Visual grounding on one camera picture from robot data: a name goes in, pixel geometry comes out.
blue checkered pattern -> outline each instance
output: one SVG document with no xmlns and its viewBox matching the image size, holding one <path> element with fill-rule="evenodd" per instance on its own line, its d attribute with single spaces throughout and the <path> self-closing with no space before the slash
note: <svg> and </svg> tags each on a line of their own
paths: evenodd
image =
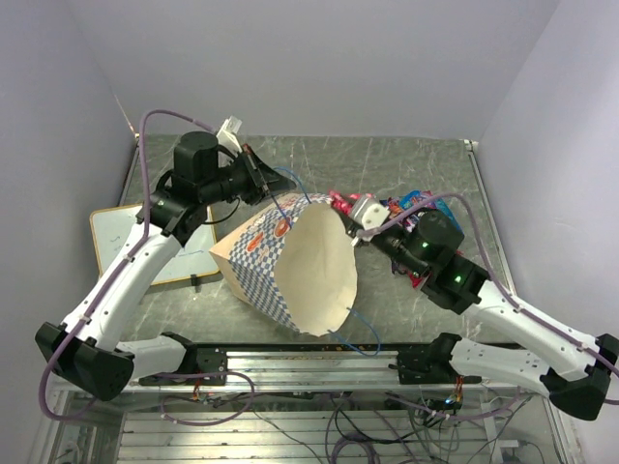
<svg viewBox="0 0 619 464">
<path fill-rule="evenodd" d="M 311 194 L 309 198 L 312 203 L 329 201 L 329 195 L 323 194 Z M 299 195 L 293 200 L 281 202 L 280 205 L 294 227 L 294 223 L 308 206 L 308 200 L 304 195 Z M 234 244 L 229 262 L 250 303 L 271 319 L 299 332 L 290 320 L 288 306 L 275 282 L 275 265 L 288 234 L 286 232 L 279 238 L 275 236 L 275 228 L 281 219 L 277 208 L 257 218 Z M 260 233 L 264 234 L 260 244 L 254 250 L 247 251 L 251 240 Z"/>
</svg>

red logo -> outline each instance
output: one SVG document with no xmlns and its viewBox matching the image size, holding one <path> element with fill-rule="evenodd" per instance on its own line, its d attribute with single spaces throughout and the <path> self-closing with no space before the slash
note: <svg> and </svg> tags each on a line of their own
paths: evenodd
<svg viewBox="0 0 619 464">
<path fill-rule="evenodd" d="M 251 242 L 248 243 L 248 247 L 247 247 L 248 253 L 251 253 L 252 251 L 254 251 L 258 247 L 258 245 L 260 245 L 260 242 L 262 242 L 263 238 L 264 238 L 264 232 L 260 232 L 253 239 L 251 239 Z"/>
<path fill-rule="evenodd" d="M 280 221 L 277 223 L 277 225 L 275 226 L 275 229 L 273 230 L 273 235 L 276 236 L 276 238 L 281 238 L 283 237 L 283 235 L 290 229 L 290 226 L 288 225 L 288 221 L 292 220 L 290 217 L 288 217 L 287 219 L 280 219 Z"/>
</svg>

whiteboard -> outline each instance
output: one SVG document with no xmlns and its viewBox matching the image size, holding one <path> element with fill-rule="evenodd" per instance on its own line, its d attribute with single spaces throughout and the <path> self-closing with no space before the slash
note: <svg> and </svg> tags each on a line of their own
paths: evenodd
<svg viewBox="0 0 619 464">
<path fill-rule="evenodd" d="M 116 257 L 129 237 L 135 224 L 135 215 L 142 205 L 121 206 L 95 211 L 90 215 L 99 274 L 102 275 Z M 184 248 L 177 253 L 157 274 L 153 285 L 173 282 L 197 276 L 210 276 L 220 271 L 209 249 L 215 244 L 215 229 L 212 225 L 200 226 Z"/>
</svg>

red object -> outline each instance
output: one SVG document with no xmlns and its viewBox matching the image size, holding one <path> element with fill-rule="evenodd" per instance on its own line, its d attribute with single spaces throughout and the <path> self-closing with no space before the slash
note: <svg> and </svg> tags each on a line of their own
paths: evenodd
<svg viewBox="0 0 619 464">
<path fill-rule="evenodd" d="M 345 215 L 349 216 L 352 211 L 352 207 L 355 205 L 355 202 L 350 202 L 349 200 L 358 200 L 363 195 L 361 193 L 351 193 L 347 197 L 344 197 L 337 190 L 329 190 L 329 196 L 331 196 L 331 207 L 335 208 L 338 211 L 343 212 Z"/>
</svg>

black bracket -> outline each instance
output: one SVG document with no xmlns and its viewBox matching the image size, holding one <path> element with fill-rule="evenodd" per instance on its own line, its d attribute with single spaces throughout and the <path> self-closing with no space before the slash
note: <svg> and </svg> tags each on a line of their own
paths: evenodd
<svg viewBox="0 0 619 464">
<path fill-rule="evenodd" d="M 457 372 L 451 367 L 452 351 L 456 343 L 462 340 L 460 335 L 442 333 L 430 344 L 409 345 L 398 352 L 397 365 L 390 364 L 398 371 L 402 385 L 452 384 Z M 479 384 L 479 376 L 464 377 L 465 384 Z"/>
<path fill-rule="evenodd" d="M 217 347 L 199 347 L 192 343 L 191 351 L 183 359 L 183 363 L 177 373 L 199 373 L 199 372 L 225 372 L 228 370 L 228 358 L 223 350 Z M 161 387 L 170 385 L 194 385 L 197 379 L 188 379 L 179 382 L 176 379 L 166 379 L 160 377 L 144 377 L 139 380 L 139 385 L 144 387 Z M 225 376 L 218 375 L 200 379 L 203 386 L 224 386 Z"/>
</svg>

